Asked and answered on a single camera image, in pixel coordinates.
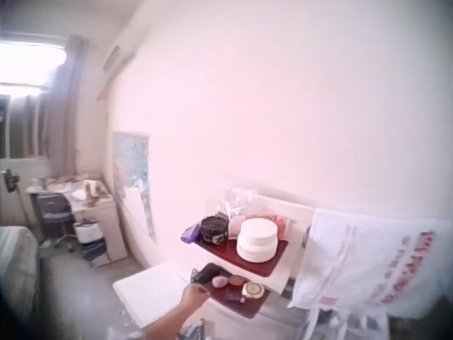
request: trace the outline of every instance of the red shelf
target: red shelf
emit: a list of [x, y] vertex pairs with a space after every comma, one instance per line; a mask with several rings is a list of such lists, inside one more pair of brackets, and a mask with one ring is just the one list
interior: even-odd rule
[[204, 242], [200, 237], [194, 242], [198, 246], [207, 250], [209, 253], [218, 256], [222, 260], [238, 266], [239, 268], [250, 271], [256, 275], [264, 278], [269, 277], [277, 266], [279, 260], [282, 258], [283, 253], [288, 245], [288, 241], [279, 240], [277, 245], [277, 253], [271, 260], [263, 263], [252, 263], [242, 259], [236, 251], [236, 240], [230, 239], [227, 242], [215, 245]]
[[[231, 273], [222, 268], [220, 275], [229, 278], [231, 276]], [[211, 281], [205, 283], [203, 286], [205, 286], [206, 289], [209, 290], [212, 299], [216, 300], [220, 305], [225, 306], [226, 308], [238, 313], [239, 315], [242, 315], [243, 317], [246, 317], [247, 319], [253, 319], [255, 317], [270, 294], [270, 291], [268, 289], [265, 289], [264, 295], [259, 299], [246, 299], [244, 303], [238, 303], [227, 301], [225, 297], [227, 293], [233, 293], [235, 295], [241, 296], [242, 286], [234, 287], [232, 285], [227, 285], [224, 288], [217, 289], [212, 286]]]

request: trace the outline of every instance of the map poster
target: map poster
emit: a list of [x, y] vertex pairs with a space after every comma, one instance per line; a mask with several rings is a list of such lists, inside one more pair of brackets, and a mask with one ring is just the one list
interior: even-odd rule
[[149, 235], [154, 233], [149, 195], [149, 136], [113, 133], [114, 195], [134, 221]]

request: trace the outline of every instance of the bed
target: bed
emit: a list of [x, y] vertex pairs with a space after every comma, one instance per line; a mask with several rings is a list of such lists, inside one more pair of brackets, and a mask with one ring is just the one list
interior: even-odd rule
[[25, 227], [0, 227], [0, 293], [22, 325], [33, 327], [38, 306], [38, 243]]

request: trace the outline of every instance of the window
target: window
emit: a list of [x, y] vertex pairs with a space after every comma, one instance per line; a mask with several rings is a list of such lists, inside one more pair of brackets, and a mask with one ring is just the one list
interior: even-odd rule
[[0, 158], [45, 155], [47, 102], [60, 46], [0, 42]]

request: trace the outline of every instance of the stacked white containers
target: stacked white containers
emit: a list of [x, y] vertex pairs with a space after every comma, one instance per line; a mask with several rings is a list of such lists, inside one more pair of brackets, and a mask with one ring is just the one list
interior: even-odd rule
[[277, 252], [277, 225], [264, 218], [252, 218], [242, 222], [237, 241], [238, 255], [249, 262], [263, 263]]

